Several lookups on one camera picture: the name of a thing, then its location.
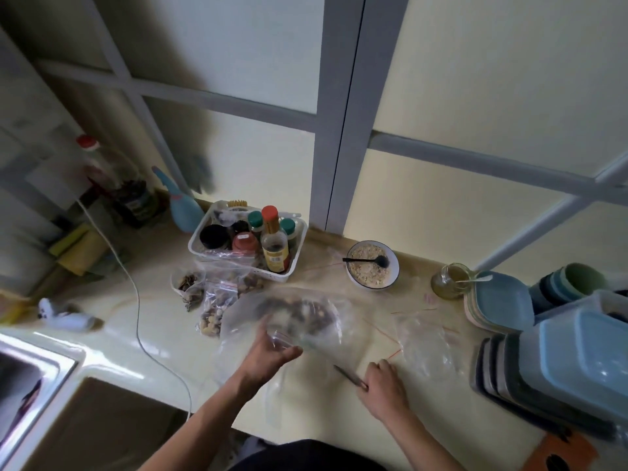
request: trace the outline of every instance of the spoon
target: spoon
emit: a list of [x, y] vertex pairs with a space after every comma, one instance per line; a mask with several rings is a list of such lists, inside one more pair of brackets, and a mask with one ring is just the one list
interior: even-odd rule
[[493, 275], [489, 274], [488, 276], [476, 277], [475, 279], [463, 279], [462, 281], [456, 281], [456, 283], [485, 283], [491, 279], [493, 279]]
[[342, 258], [342, 261], [344, 262], [374, 262], [380, 268], [388, 268], [389, 264], [391, 263], [386, 256], [381, 256], [381, 255], [377, 256], [375, 259], [357, 259], [357, 258], [352, 258], [352, 257], [344, 257]]

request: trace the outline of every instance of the person's left hand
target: person's left hand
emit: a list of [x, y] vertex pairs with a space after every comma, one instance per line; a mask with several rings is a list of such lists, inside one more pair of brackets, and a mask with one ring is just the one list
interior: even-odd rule
[[250, 400], [268, 380], [272, 379], [282, 365], [301, 356], [301, 347], [276, 348], [266, 332], [267, 320], [262, 320], [257, 327], [255, 340], [244, 358], [244, 362], [234, 373], [246, 399]]

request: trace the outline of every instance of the bottle label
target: bottle label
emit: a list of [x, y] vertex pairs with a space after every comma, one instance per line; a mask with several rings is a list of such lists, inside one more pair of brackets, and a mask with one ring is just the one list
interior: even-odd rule
[[264, 249], [264, 257], [269, 270], [272, 272], [284, 272], [288, 269], [290, 257], [288, 255], [288, 247], [280, 251], [267, 251]]

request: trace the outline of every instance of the sink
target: sink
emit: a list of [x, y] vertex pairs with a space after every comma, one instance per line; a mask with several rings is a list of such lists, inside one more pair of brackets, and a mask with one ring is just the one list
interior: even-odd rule
[[0, 469], [76, 364], [66, 356], [0, 334]]

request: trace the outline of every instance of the electric cord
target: electric cord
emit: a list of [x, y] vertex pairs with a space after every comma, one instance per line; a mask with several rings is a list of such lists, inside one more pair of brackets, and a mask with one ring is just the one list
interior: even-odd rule
[[118, 256], [117, 252], [115, 251], [115, 248], [111, 244], [111, 241], [109, 240], [109, 238], [107, 238], [105, 233], [103, 233], [102, 230], [100, 228], [98, 228], [98, 225], [96, 224], [96, 222], [94, 221], [92, 216], [87, 211], [87, 208], [85, 207], [85, 205], [83, 205], [83, 203], [81, 203], [81, 201], [74, 194], [73, 194], [73, 196], [76, 199], [78, 205], [83, 209], [83, 212], [85, 213], [85, 216], [87, 217], [87, 219], [89, 219], [89, 221], [92, 224], [92, 226], [94, 227], [94, 229], [96, 229], [96, 231], [102, 237], [102, 239], [105, 240], [105, 243], [107, 243], [107, 246], [109, 246], [109, 249], [111, 250], [111, 252], [114, 253], [115, 260], [120, 265], [120, 268], [122, 268], [122, 270], [124, 271], [124, 274], [126, 274], [126, 276], [129, 278], [129, 281], [133, 285], [133, 289], [135, 290], [135, 297], [136, 297], [136, 300], [137, 300], [137, 314], [136, 314], [136, 321], [135, 321], [135, 338], [137, 339], [137, 343], [139, 344], [139, 348], [142, 349], [142, 352], [144, 352], [148, 358], [150, 358], [157, 365], [161, 366], [162, 368], [166, 369], [168, 372], [173, 374], [183, 384], [183, 386], [185, 387], [185, 391], [188, 394], [188, 400], [189, 400], [189, 404], [190, 404], [189, 408], [188, 408], [188, 418], [186, 419], [186, 421], [189, 420], [190, 416], [192, 415], [192, 393], [190, 392], [190, 388], [188, 387], [188, 384], [185, 382], [185, 380], [183, 379], [182, 376], [177, 374], [177, 372], [175, 372], [174, 370], [170, 369], [167, 365], [162, 364], [159, 360], [157, 360], [151, 354], [149, 354], [149, 352], [144, 348], [144, 344], [142, 344], [142, 340], [139, 338], [139, 307], [140, 307], [140, 298], [139, 298], [139, 289], [137, 289], [137, 284], [133, 280], [133, 277], [129, 273], [128, 269], [123, 265], [122, 261], [120, 260], [120, 257]]

